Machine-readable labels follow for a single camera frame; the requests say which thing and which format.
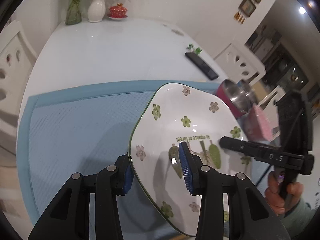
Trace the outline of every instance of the ceiling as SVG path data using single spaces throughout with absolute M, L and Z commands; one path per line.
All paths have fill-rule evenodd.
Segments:
M 292 44 L 320 82 L 320 33 L 307 13 L 299 13 L 300 6 L 297 0 L 276 0 L 263 22 Z

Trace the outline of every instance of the bright light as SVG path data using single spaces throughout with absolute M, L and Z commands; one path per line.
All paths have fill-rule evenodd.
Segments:
M 177 161 L 176 161 L 175 158 L 172 158 L 172 159 L 171 159 L 171 162 L 172 162 L 172 164 L 177 164 Z
M 301 7 L 299 8 L 299 13 L 305 14 L 305 13 L 306 13 L 306 10 L 301 6 Z

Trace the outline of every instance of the person's arm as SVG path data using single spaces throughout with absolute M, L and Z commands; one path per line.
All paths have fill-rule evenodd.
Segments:
M 292 195 L 292 200 L 285 210 L 284 199 L 278 194 L 279 185 L 274 172 L 269 173 L 268 188 L 265 191 L 266 200 L 277 215 L 285 213 L 285 217 L 281 222 L 287 229 L 290 237 L 301 233 L 315 214 L 315 211 L 311 210 L 304 200 L 301 199 L 303 189 L 303 184 L 299 182 L 294 182 L 287 186 L 287 192 Z

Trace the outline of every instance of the ceiling light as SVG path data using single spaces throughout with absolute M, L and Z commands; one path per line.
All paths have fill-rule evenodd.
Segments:
M 305 14 L 305 13 L 306 13 L 306 10 L 301 6 L 301 7 L 299 8 L 299 13 Z

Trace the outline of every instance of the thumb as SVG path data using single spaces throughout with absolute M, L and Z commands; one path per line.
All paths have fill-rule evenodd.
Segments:
M 299 182 L 290 183 L 287 186 L 287 192 L 292 195 L 291 203 L 289 204 L 288 210 L 293 208 L 300 201 L 301 195 L 303 193 L 304 186 Z

